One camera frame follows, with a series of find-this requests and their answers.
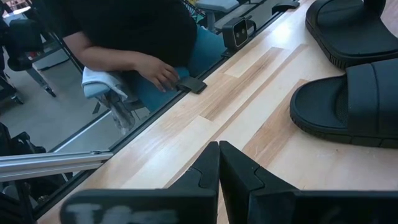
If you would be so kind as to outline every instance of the light wood surface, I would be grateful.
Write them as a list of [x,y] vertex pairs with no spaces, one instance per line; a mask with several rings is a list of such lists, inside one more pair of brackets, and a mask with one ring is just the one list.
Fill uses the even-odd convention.
[[[317,139],[290,120],[297,87],[343,74],[305,28],[312,2],[286,12],[210,75],[202,94],[180,100],[71,194],[168,187],[210,141],[219,140],[299,189],[397,190],[398,151]],[[388,17],[387,26],[394,20]],[[62,202],[39,223],[58,223]],[[228,222],[221,201],[218,220]]]

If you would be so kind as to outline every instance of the white towel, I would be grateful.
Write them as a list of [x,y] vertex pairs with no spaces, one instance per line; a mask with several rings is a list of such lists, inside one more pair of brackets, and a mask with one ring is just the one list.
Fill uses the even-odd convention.
[[124,85],[116,72],[93,71],[87,67],[83,71],[82,87],[93,83],[102,83],[121,96],[123,101],[137,101],[137,97]]

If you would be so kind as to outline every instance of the black clip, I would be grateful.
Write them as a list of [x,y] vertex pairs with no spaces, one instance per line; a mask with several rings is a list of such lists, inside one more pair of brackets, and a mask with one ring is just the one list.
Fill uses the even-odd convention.
[[199,94],[207,87],[207,85],[196,78],[185,77],[177,82],[176,87],[177,90],[186,92],[192,91],[194,94]]

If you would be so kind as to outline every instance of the person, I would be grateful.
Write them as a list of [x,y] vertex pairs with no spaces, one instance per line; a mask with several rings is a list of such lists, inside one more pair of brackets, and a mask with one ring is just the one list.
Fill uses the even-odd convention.
[[86,67],[121,71],[154,111],[182,77],[209,69],[223,39],[198,27],[181,0],[45,0],[75,57]]

